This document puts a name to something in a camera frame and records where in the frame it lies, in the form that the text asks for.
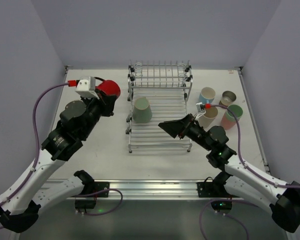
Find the pink tumbler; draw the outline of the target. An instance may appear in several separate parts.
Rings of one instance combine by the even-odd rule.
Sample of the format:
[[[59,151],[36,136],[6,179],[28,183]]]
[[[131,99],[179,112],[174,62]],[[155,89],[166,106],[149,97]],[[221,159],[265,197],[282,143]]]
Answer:
[[[229,130],[236,124],[236,120],[234,116],[229,112],[226,111],[221,119],[220,125],[225,129]]]

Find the cream and brown cup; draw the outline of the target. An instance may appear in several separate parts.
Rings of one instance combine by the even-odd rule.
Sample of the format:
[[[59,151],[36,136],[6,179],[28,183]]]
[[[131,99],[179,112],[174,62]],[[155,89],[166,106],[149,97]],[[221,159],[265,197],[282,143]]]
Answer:
[[[237,99],[234,92],[226,90],[222,93],[219,104],[225,107],[232,105]]]

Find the beige tumbler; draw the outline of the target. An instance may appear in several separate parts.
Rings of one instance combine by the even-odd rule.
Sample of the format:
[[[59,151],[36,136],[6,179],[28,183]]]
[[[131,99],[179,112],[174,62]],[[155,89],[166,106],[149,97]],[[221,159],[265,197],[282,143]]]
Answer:
[[[210,107],[205,110],[205,113],[198,118],[198,123],[203,128],[208,128],[215,118],[218,116],[218,109]]]

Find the red mug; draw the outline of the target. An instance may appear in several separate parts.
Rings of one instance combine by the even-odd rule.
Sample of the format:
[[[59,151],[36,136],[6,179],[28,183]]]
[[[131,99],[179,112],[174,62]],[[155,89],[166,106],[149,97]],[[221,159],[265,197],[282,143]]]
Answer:
[[[94,77],[96,80],[101,81],[101,83],[95,87],[97,92],[103,92],[107,96],[116,96],[118,99],[121,95],[121,89],[119,85],[113,80],[105,80],[100,77]]]

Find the light green tumbler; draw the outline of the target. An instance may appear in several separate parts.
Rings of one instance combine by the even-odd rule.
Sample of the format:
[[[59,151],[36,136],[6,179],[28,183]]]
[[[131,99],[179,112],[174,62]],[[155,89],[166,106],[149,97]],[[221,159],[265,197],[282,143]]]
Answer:
[[[227,107],[227,111],[225,113],[225,117],[227,120],[229,120],[230,122],[235,122],[236,119],[239,121],[240,118],[242,117],[244,111],[243,109],[236,104],[232,104],[230,106]]]

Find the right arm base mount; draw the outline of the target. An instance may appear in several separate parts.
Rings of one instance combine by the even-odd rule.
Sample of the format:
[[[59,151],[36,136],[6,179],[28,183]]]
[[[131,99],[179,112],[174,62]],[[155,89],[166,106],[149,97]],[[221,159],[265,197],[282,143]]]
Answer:
[[[220,172],[216,177],[207,177],[203,181],[196,183],[196,190],[199,198],[225,198],[232,199],[232,195],[226,192],[225,184],[230,175]],[[228,214],[232,210],[233,204],[229,201],[214,200],[211,207],[222,214]]]

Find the sage green mug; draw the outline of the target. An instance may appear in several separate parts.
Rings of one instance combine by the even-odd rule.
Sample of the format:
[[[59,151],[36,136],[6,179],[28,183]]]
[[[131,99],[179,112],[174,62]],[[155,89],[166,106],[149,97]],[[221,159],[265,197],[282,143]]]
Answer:
[[[150,102],[146,97],[137,98],[134,102],[132,118],[137,124],[146,124],[152,119]]]

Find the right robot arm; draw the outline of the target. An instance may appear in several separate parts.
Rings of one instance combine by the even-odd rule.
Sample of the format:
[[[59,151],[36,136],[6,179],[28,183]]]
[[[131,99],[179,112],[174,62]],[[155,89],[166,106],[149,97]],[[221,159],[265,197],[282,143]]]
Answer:
[[[192,114],[182,119],[160,122],[158,126],[172,138],[187,137],[208,151],[208,162],[222,172],[223,188],[269,213],[283,230],[294,233],[300,226],[300,183],[288,183],[253,166],[241,152],[227,146],[221,126],[204,130]]]

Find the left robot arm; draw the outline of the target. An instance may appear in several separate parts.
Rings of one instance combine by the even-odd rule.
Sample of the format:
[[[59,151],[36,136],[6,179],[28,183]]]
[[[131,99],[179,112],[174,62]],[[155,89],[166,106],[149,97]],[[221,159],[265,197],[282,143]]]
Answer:
[[[69,102],[59,115],[56,128],[42,143],[35,159],[18,180],[0,195],[0,223],[15,233],[28,230],[47,209],[70,197],[99,194],[94,179],[84,170],[42,191],[50,176],[62,167],[87,140],[101,117],[113,116],[116,94]]]

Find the light blue mug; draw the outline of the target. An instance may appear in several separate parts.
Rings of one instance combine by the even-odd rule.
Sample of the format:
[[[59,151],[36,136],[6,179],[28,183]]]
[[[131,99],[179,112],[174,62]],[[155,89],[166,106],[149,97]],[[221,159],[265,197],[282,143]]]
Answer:
[[[211,87],[204,87],[201,89],[198,101],[203,104],[211,104],[216,96],[216,92]]]

